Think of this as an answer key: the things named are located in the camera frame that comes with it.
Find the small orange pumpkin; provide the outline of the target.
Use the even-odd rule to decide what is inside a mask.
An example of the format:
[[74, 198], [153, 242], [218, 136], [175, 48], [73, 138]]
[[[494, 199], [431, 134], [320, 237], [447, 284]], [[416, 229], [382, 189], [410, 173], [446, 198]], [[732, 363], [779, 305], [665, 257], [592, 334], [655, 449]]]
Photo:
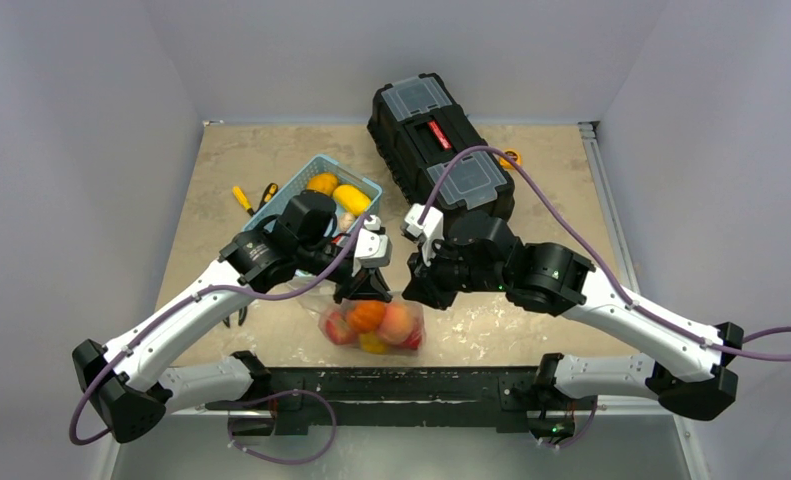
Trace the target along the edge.
[[373, 332], [383, 321], [386, 308], [385, 302], [357, 301], [347, 310], [345, 320], [348, 326], [358, 334]]

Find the polka dot zip bag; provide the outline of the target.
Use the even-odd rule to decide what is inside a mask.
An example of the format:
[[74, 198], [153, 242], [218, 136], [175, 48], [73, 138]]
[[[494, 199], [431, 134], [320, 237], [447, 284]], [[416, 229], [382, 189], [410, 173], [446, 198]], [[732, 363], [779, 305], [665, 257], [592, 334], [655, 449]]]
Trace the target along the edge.
[[414, 355], [426, 343], [423, 306], [398, 293], [389, 302], [333, 299], [318, 286], [298, 299], [329, 343], [374, 355]]

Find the peach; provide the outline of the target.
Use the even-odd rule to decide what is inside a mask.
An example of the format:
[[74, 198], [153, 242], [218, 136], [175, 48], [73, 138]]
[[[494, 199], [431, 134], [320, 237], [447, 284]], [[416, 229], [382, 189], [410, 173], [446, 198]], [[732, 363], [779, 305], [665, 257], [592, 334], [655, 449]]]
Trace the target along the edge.
[[375, 333], [388, 344], [400, 345], [410, 337], [416, 326], [416, 315], [410, 306], [391, 303], [386, 307]]

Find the yellow bell pepper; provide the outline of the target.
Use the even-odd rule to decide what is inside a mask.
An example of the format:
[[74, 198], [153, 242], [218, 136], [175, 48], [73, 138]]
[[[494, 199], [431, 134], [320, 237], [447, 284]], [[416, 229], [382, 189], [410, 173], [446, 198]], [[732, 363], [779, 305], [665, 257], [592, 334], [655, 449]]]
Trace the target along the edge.
[[385, 355], [390, 351], [390, 345], [373, 332], [359, 334], [358, 343], [360, 349], [367, 353]]

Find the red apple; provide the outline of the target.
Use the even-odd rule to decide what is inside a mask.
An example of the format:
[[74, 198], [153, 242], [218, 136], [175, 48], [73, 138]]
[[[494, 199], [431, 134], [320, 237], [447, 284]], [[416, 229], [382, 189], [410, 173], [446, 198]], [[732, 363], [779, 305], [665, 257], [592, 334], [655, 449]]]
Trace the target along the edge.
[[324, 321], [324, 334], [334, 345], [354, 345], [358, 341], [358, 335], [347, 324], [340, 310], [332, 310], [327, 314]]

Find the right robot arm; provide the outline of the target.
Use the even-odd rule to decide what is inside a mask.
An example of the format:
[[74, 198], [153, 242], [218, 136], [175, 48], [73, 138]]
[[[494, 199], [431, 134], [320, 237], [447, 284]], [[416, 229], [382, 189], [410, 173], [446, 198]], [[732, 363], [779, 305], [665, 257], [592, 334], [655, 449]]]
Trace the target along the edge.
[[501, 293], [532, 313], [596, 328], [636, 348], [633, 355], [546, 354], [532, 381], [547, 407], [599, 395], [639, 397], [689, 419], [710, 421], [737, 396], [728, 369], [743, 331], [731, 323], [691, 321], [613, 285], [607, 272], [557, 243], [523, 243], [506, 221], [473, 211], [450, 230], [435, 208], [415, 204], [401, 231], [417, 246], [408, 260], [407, 300], [445, 310], [460, 293]]

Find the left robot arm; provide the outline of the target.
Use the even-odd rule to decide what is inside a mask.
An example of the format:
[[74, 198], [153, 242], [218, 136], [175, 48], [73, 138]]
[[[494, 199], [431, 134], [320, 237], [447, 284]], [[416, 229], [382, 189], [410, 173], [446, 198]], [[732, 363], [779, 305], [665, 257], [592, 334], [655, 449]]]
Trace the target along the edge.
[[339, 232], [335, 201], [305, 190], [284, 209], [236, 234], [218, 257], [173, 301], [105, 343], [87, 339], [72, 352], [82, 396], [68, 435], [88, 445], [106, 435], [133, 441], [167, 413], [216, 401], [255, 409], [269, 382], [254, 354], [235, 353], [210, 365], [172, 363], [214, 326], [254, 301], [305, 294], [323, 281], [333, 299], [389, 302], [381, 272], [392, 245], [380, 219], [361, 213]]

